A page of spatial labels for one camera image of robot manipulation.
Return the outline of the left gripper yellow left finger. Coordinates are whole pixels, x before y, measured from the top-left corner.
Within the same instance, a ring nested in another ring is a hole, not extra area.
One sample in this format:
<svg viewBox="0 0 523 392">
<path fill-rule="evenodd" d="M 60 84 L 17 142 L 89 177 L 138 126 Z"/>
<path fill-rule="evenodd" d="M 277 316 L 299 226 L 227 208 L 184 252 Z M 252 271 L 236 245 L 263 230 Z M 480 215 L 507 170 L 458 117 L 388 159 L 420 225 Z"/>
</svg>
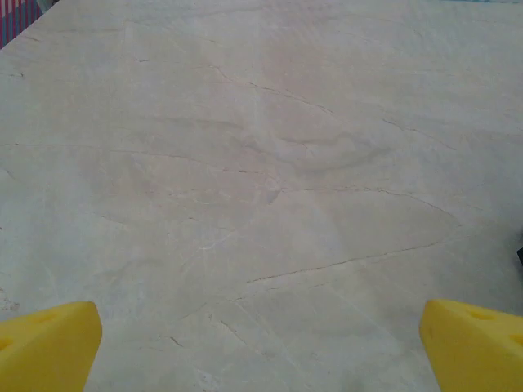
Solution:
<svg viewBox="0 0 523 392">
<path fill-rule="evenodd" d="M 2 391 L 82 391 L 102 338 L 91 301 L 1 322 Z"/>
</svg>

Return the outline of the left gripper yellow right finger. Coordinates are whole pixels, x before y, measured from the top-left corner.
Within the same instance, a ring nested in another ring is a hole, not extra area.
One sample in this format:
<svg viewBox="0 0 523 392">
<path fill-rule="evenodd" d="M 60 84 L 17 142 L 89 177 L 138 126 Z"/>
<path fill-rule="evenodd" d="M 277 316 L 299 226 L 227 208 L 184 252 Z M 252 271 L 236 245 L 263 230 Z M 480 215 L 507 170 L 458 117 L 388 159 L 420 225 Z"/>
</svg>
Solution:
<svg viewBox="0 0 523 392">
<path fill-rule="evenodd" d="M 419 335 L 442 391 L 522 390 L 522 317 L 429 300 Z"/>
</svg>

